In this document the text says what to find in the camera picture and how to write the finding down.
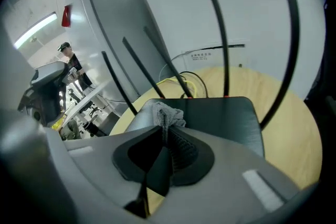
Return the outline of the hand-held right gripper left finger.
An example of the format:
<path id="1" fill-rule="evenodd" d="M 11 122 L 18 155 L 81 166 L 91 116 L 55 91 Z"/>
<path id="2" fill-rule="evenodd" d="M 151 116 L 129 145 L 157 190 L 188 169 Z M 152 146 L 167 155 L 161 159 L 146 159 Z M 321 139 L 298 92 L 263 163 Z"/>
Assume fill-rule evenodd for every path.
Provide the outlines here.
<path id="1" fill-rule="evenodd" d="M 144 172 L 142 184 L 166 196 L 170 188 L 172 158 L 163 142 L 163 130 L 156 126 L 138 136 L 128 149 L 128 157 Z"/>

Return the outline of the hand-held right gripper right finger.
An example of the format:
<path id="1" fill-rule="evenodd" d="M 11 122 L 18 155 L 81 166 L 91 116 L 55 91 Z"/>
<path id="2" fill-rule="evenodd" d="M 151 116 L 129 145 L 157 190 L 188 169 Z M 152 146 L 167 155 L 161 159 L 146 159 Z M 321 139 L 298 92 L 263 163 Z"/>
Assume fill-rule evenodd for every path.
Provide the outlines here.
<path id="1" fill-rule="evenodd" d="M 174 174 L 193 173 L 197 164 L 198 149 L 182 131 L 170 127 L 168 129 L 165 146 L 172 159 Z"/>

